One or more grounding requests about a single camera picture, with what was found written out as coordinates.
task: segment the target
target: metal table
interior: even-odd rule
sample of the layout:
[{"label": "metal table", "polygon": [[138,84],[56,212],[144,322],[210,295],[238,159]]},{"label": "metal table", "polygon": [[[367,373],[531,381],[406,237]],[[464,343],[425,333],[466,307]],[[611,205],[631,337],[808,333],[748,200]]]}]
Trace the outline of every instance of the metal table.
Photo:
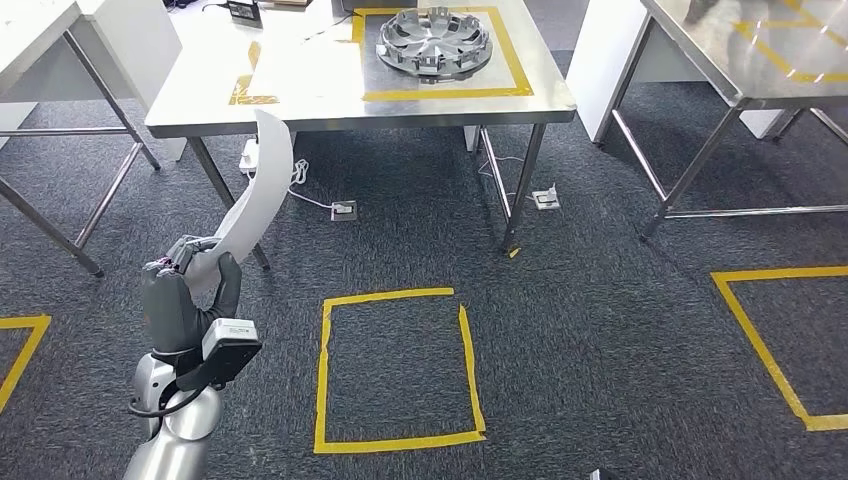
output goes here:
[{"label": "metal table", "polygon": [[121,122],[120,127],[0,130],[0,137],[117,134],[129,135],[134,142],[130,152],[124,157],[123,162],[118,168],[118,172],[111,185],[95,206],[94,211],[92,211],[76,240],[73,241],[66,238],[58,228],[27,202],[18,191],[0,177],[0,195],[29,218],[30,221],[47,234],[57,245],[71,254],[89,273],[97,277],[102,277],[103,270],[91,257],[83,252],[83,248],[91,237],[97,223],[105,213],[106,208],[114,198],[118,187],[123,182],[138,154],[143,153],[150,165],[156,170],[159,170],[159,163],[147,148],[147,145],[141,139],[135,127],[127,119],[126,114],[115,100],[115,96],[94,68],[94,65],[92,65],[91,60],[89,60],[76,38],[71,34],[69,28],[81,15],[79,6],[74,0],[9,1],[7,4],[0,6],[2,6],[4,15],[0,18],[0,45],[2,45],[2,48],[0,48],[0,95],[14,85],[51,45],[60,38],[63,38]]},{"label": "metal table", "polygon": [[[651,236],[667,218],[848,211],[848,205],[674,209],[674,204],[704,167],[728,127],[745,110],[789,109],[796,112],[794,118],[797,118],[798,112],[810,109],[837,136],[848,139],[845,132],[819,110],[823,106],[848,104],[848,5],[828,0],[641,1],[649,18],[616,89],[611,115],[661,202],[641,238],[645,240]],[[708,16],[713,23],[700,25]],[[727,113],[669,192],[660,183],[618,110],[649,30],[655,26],[674,40],[729,105]],[[602,128],[606,133],[609,122]]]},{"label": "metal table", "polygon": [[[574,100],[523,2],[419,0],[471,13],[489,28],[494,53],[468,78],[428,83],[375,54],[379,26],[399,9],[357,9],[341,20],[330,0],[305,11],[262,13],[264,29],[235,27],[226,12],[207,17],[205,41],[184,45],[146,124],[157,138],[186,136],[226,206],[233,196],[201,136],[256,132],[254,108],[292,131],[463,126],[492,162],[511,246],[548,123],[570,122]],[[533,124],[515,200],[508,201],[486,125]]]}]

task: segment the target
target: yellow tape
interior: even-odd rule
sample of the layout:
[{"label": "yellow tape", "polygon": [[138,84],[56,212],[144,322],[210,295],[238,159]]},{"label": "yellow tape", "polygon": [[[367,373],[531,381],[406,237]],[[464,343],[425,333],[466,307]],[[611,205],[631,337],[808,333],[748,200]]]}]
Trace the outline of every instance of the yellow tape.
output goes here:
[{"label": "yellow tape", "polygon": [[280,103],[280,100],[273,95],[248,95],[247,89],[250,87],[250,82],[253,80],[253,72],[256,71],[256,65],[259,63],[259,55],[262,53],[262,45],[257,41],[250,43],[247,48],[247,60],[250,62],[250,74],[240,75],[236,79],[236,84],[233,86],[233,93],[230,94],[230,105],[269,105]]},{"label": "yellow tape", "polygon": [[434,297],[439,295],[453,295],[453,288],[413,288],[409,290],[395,290],[392,292],[366,293],[364,295],[351,295],[348,297],[328,298],[324,300],[324,306],[336,307],[338,305],[349,305],[352,303],[378,302],[381,300],[397,300],[399,298]]},{"label": "yellow tape", "polygon": [[477,376],[474,374],[474,346],[471,343],[471,328],[468,326],[468,314],[465,307],[459,305],[459,330],[462,332],[462,346],[465,351],[465,370],[468,375],[468,391],[471,392],[471,413],[474,416],[474,428],[486,431],[486,422],[480,410],[480,398],[477,396]]},{"label": "yellow tape", "polygon": [[17,386],[18,380],[21,379],[21,375],[23,375],[24,369],[29,363],[29,360],[32,358],[32,354],[35,353],[35,349],[36,347],[38,347],[38,343],[41,341],[41,338],[44,336],[44,332],[47,331],[47,327],[49,325],[50,317],[47,315],[40,315],[37,317],[14,317],[0,319],[0,329],[32,329],[32,333],[29,334],[29,338],[27,338],[27,341],[26,343],[24,343],[21,352],[15,359],[15,363],[12,364],[12,368],[6,375],[6,379],[3,381],[3,385],[0,385],[0,413],[3,412],[4,408],[6,408],[6,403],[9,401],[9,397],[12,395],[12,391],[15,389],[15,386]]},{"label": "yellow tape", "polygon": [[[351,41],[358,43],[360,52],[364,58],[365,55],[365,17],[368,15],[396,15],[402,8],[357,8],[354,11],[359,14],[353,18],[353,33]],[[503,23],[500,12],[497,7],[451,7],[451,10],[462,13],[485,13],[492,20],[492,28],[498,43],[501,46],[501,51],[504,54],[506,64],[509,67],[509,72],[512,75],[512,81],[515,87],[506,88],[471,88],[471,89],[446,89],[446,90],[386,90],[376,92],[366,92],[362,96],[362,100],[366,102],[401,102],[411,100],[432,100],[432,99],[451,99],[451,98],[486,98],[486,97],[510,97],[510,96],[531,96],[533,88],[530,86],[530,81],[527,80],[527,75],[524,73],[524,68],[521,66],[521,60],[518,59],[518,54],[515,52],[515,47],[512,45],[512,40],[509,37],[509,31]]]},{"label": "yellow tape", "polygon": [[318,357],[318,392],[315,405],[315,448],[324,443],[327,431],[327,372],[329,370],[330,354],[327,345],[330,343],[330,312],[333,306],[324,302],[324,312],[321,322],[321,353]]},{"label": "yellow tape", "polygon": [[[754,36],[751,34],[750,25],[747,23],[737,23],[734,25],[736,27],[736,31],[741,33],[745,38],[750,41],[754,41]],[[757,50],[760,51],[771,63],[774,64],[781,72],[784,74],[789,74],[792,70],[792,67],[789,66],[789,63],[783,59],[780,55],[777,54],[774,50],[769,48],[768,45],[761,42],[759,39],[754,42],[754,46],[757,47]]]},{"label": "yellow tape", "polygon": [[471,342],[471,329],[468,324],[468,314],[465,307],[459,306],[459,328],[462,335],[465,368],[468,375],[468,388],[471,397],[471,412],[474,417],[474,430],[470,432],[452,433],[427,437],[397,438],[390,440],[373,440],[362,442],[327,442],[327,378],[329,372],[328,344],[330,342],[331,315],[333,307],[354,303],[396,300],[400,298],[415,298],[424,296],[453,295],[453,288],[418,288],[397,290],[393,292],[369,293],[346,297],[328,298],[324,300],[321,325],[321,352],[318,358],[318,391],[315,403],[315,453],[374,453],[419,448],[436,448],[459,445],[463,443],[485,440],[483,433],[486,423],[480,409],[480,398],[477,395],[477,380],[474,374],[474,346]]},{"label": "yellow tape", "polygon": [[842,277],[848,276],[848,266],[739,270],[735,272],[713,272],[711,275],[714,279],[722,282],[778,280],[781,278]]},{"label": "yellow tape", "polygon": [[766,370],[771,375],[772,380],[777,385],[778,390],[783,395],[792,413],[804,422],[804,426],[809,431],[823,430],[841,430],[848,429],[848,414],[843,415],[810,415],[789,380],[783,371],[778,366],[759,332],[754,327],[754,324],[748,318],[736,295],[730,289],[730,282],[741,281],[757,281],[757,280],[777,280],[785,278],[815,278],[815,277],[835,277],[848,276],[848,266],[839,267],[810,267],[810,268],[779,268],[771,270],[743,270],[736,272],[713,272],[710,274],[718,287],[722,297],[724,297],[727,306],[736,317],[742,331],[748,337],[748,341],[754,347],[754,351],[760,357],[760,361],[765,365]]},{"label": "yellow tape", "polygon": [[[799,0],[783,0],[790,9],[801,16],[802,20],[766,20],[760,22],[739,22],[734,25],[736,30],[754,42],[752,30],[759,28],[825,28],[824,24],[815,15],[807,11]],[[828,38],[842,48],[848,48],[848,40],[827,28],[823,32]],[[840,83],[848,82],[848,73],[808,73],[799,72],[792,68],[789,62],[780,54],[772,50],[766,43],[757,39],[754,42],[760,51],[771,63],[773,63],[787,77],[798,83]]]}]

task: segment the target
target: black cable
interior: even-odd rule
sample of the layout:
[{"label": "black cable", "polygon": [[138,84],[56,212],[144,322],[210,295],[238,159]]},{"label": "black cable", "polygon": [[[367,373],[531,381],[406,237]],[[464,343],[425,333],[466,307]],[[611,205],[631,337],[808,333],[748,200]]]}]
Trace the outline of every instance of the black cable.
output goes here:
[{"label": "black cable", "polygon": [[201,12],[205,12],[205,11],[206,11],[206,7],[211,7],[211,6],[213,6],[213,5],[214,5],[214,6],[216,6],[216,7],[227,8],[227,4],[226,4],[226,3],[207,3],[206,5],[204,5],[204,6],[203,6],[203,8],[201,8],[201,9],[200,9],[200,11],[201,11]]},{"label": "black cable", "polygon": [[161,418],[161,417],[164,417],[165,415],[170,415],[170,414],[172,414],[172,413],[176,412],[177,410],[179,410],[179,409],[181,409],[181,408],[185,407],[186,405],[188,405],[189,403],[191,403],[192,401],[194,401],[194,399],[195,399],[195,398],[199,397],[199,396],[200,396],[200,394],[201,394],[201,393],[203,393],[203,390],[204,390],[204,389],[206,389],[206,387],[198,388],[197,390],[193,391],[193,392],[191,393],[191,395],[189,395],[188,397],[186,397],[186,399],[185,399],[185,400],[183,400],[182,402],[180,402],[180,403],[178,403],[178,404],[174,405],[173,407],[168,407],[168,408],[166,408],[166,409],[164,409],[164,410],[156,410],[156,411],[154,411],[154,412],[145,412],[144,410],[139,410],[139,409],[138,409],[138,408],[136,408],[136,406],[135,406],[136,399],[132,399],[132,400],[130,400],[130,403],[129,403],[129,405],[127,405],[127,408],[129,409],[130,413],[131,413],[132,415],[135,415],[136,417],[141,417],[141,418]]},{"label": "black cable", "polygon": [[349,14],[351,14],[351,15],[355,16],[355,17],[361,17],[361,16],[362,16],[362,15],[360,15],[360,14],[358,14],[358,13],[354,12],[353,10],[348,10],[347,8],[345,8],[345,6],[344,6],[344,0],[341,0],[339,3],[341,3],[341,4],[342,4],[342,11],[344,11],[345,13],[349,13]]},{"label": "black cable", "polygon": [[308,36],[308,37],[304,38],[304,39],[303,39],[303,42],[301,42],[301,43],[306,43],[307,41],[312,40],[313,38],[317,37],[318,35],[323,35],[323,34],[327,33],[327,32],[328,32],[331,28],[333,28],[333,27],[335,27],[336,25],[338,25],[338,24],[340,24],[340,23],[344,22],[345,20],[347,20],[348,18],[350,18],[350,17],[352,17],[352,16],[354,16],[354,14],[353,14],[353,13],[348,13],[348,14],[347,14],[347,15],[345,15],[345,16],[344,16],[341,20],[339,20],[338,22],[336,22],[336,23],[334,23],[334,24],[330,25],[329,27],[325,28],[324,30],[321,30],[321,31],[320,31],[320,32],[318,32],[318,33],[313,33],[312,35],[310,35],[310,36]]}]

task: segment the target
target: power strip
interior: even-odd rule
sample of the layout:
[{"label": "power strip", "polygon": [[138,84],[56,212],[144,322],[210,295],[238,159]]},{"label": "power strip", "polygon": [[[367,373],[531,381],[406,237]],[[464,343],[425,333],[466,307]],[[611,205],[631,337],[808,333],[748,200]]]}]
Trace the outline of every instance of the power strip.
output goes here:
[{"label": "power strip", "polygon": [[556,194],[556,184],[547,190],[539,190],[531,192],[533,202],[536,203],[536,208],[539,210],[556,210],[560,208],[559,198]]},{"label": "power strip", "polygon": [[239,170],[242,175],[250,175],[256,173],[256,162],[259,159],[259,144],[255,138],[251,138],[244,144],[244,150],[241,152],[241,160],[239,160]]}]

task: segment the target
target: gray carpet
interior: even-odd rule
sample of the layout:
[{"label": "gray carpet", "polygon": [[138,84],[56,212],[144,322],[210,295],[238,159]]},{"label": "gray carpet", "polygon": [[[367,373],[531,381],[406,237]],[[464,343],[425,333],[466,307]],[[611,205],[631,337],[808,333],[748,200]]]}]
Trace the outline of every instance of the gray carpet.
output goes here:
[{"label": "gray carpet", "polygon": [[[568,58],[557,53],[561,65]],[[722,108],[706,85],[670,84],[634,87],[623,110],[669,182]],[[26,125],[109,124],[108,113],[98,102],[44,104]],[[528,127],[491,132],[499,155],[523,154]],[[206,139],[237,191],[244,140]],[[14,139],[0,151],[0,175],[71,234],[128,146]],[[845,154],[810,116],[780,145],[736,125],[686,203],[844,201]],[[619,132],[602,151],[575,122],[550,126],[533,179],[538,189],[555,182],[563,208],[528,209],[522,250],[508,260],[496,248],[503,221],[492,186],[459,129],[305,133],[296,155],[311,162],[299,191],[357,200],[360,218],[331,223],[288,199],[262,241],[273,269],[243,265],[239,314],[257,322],[265,347],[224,391],[210,479],[578,479],[598,466],[625,479],[844,476],[848,432],[804,430],[709,273],[844,265],[848,217],[674,221],[642,244],[635,228],[656,207],[646,179]],[[506,165],[514,176],[519,165]],[[160,173],[138,162],[87,248],[107,271],[98,280],[0,203],[0,316],[53,316],[0,414],[0,477],[122,474],[140,440],[123,406],[149,349],[139,268],[180,234],[210,233],[222,215],[190,152]],[[845,283],[806,282],[734,291],[811,412],[848,412]],[[431,286],[456,295],[334,316],[328,440],[469,428],[457,302],[468,309],[487,439],[314,455],[323,299]],[[0,331],[0,366],[22,341]]]}]

